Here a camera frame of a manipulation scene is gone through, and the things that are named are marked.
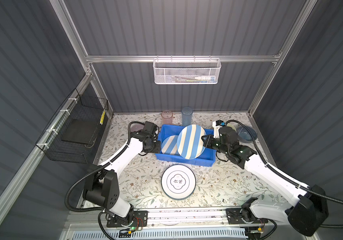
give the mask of floral tablecloth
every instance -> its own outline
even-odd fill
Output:
[[[250,125],[247,113],[197,113],[193,114],[192,122],[203,128],[212,129],[212,122],[219,119],[223,121],[234,119]],[[125,143],[127,127],[131,121],[149,121],[162,126],[160,114],[115,115],[99,163],[106,161]],[[181,124],[181,114],[174,114],[173,124]],[[164,171],[173,164],[176,163],[157,160],[154,154],[137,155],[125,167],[118,179],[120,197],[137,209],[234,206],[242,205],[250,197],[272,202],[286,202],[275,189],[255,175],[242,170],[230,161],[222,162],[218,159],[212,167],[184,164],[194,172],[196,188],[187,199],[170,199],[162,190],[161,177]],[[83,207],[94,206],[86,201]]]

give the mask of wire basket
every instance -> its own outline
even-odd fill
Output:
[[[46,130],[50,131],[49,137],[45,142],[37,142],[37,147],[53,161],[92,163],[107,124],[107,120],[104,121],[107,108],[107,99],[78,95],[68,109],[59,112],[61,115],[57,124]],[[73,120],[95,123],[92,137],[86,144],[63,141],[62,138]]]
[[[216,84],[221,62],[218,58],[155,58],[156,84]]]

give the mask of white plate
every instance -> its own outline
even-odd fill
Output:
[[[192,170],[183,165],[173,165],[162,175],[162,189],[168,197],[183,200],[193,194],[196,179]]]

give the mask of black wire basket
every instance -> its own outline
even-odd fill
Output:
[[[92,163],[108,121],[107,110],[107,99],[78,95],[67,110],[59,112],[61,117],[52,129],[48,129],[48,124],[45,132],[50,131],[50,135],[44,143],[37,142],[37,147],[53,161]],[[89,136],[86,142],[64,139],[67,131],[73,130],[76,123],[88,123]]]

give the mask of yellow tag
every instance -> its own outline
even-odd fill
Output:
[[[101,120],[100,120],[100,124],[101,124],[101,125],[103,124],[103,119],[105,118],[105,113],[106,113],[106,111],[104,110],[104,111],[102,112],[102,116],[101,116]]]

